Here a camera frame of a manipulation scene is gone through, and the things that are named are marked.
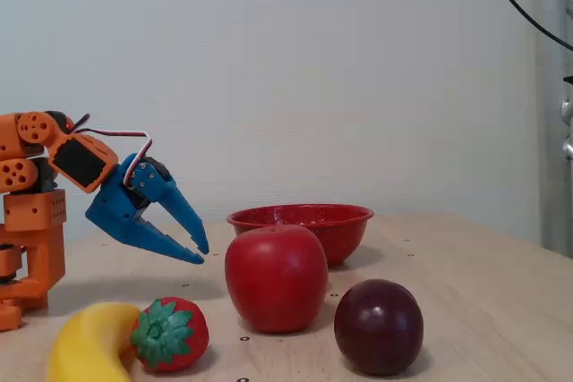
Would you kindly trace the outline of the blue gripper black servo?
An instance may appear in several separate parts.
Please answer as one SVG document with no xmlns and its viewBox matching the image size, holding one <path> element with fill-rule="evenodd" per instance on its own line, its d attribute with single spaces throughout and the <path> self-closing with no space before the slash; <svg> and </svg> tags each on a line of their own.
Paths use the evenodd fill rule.
<svg viewBox="0 0 573 382">
<path fill-rule="evenodd" d="M 129 155 L 102 183 L 85 216 L 118 242 L 194 265 L 203 264 L 203 257 L 141 217 L 151 202 L 158 203 L 191 236 L 202 254 L 210 252 L 201 218 L 163 165 L 141 161 L 133 171 L 136 191 L 124 186 L 124 175 L 134 158 L 135 154 Z"/>
</svg>

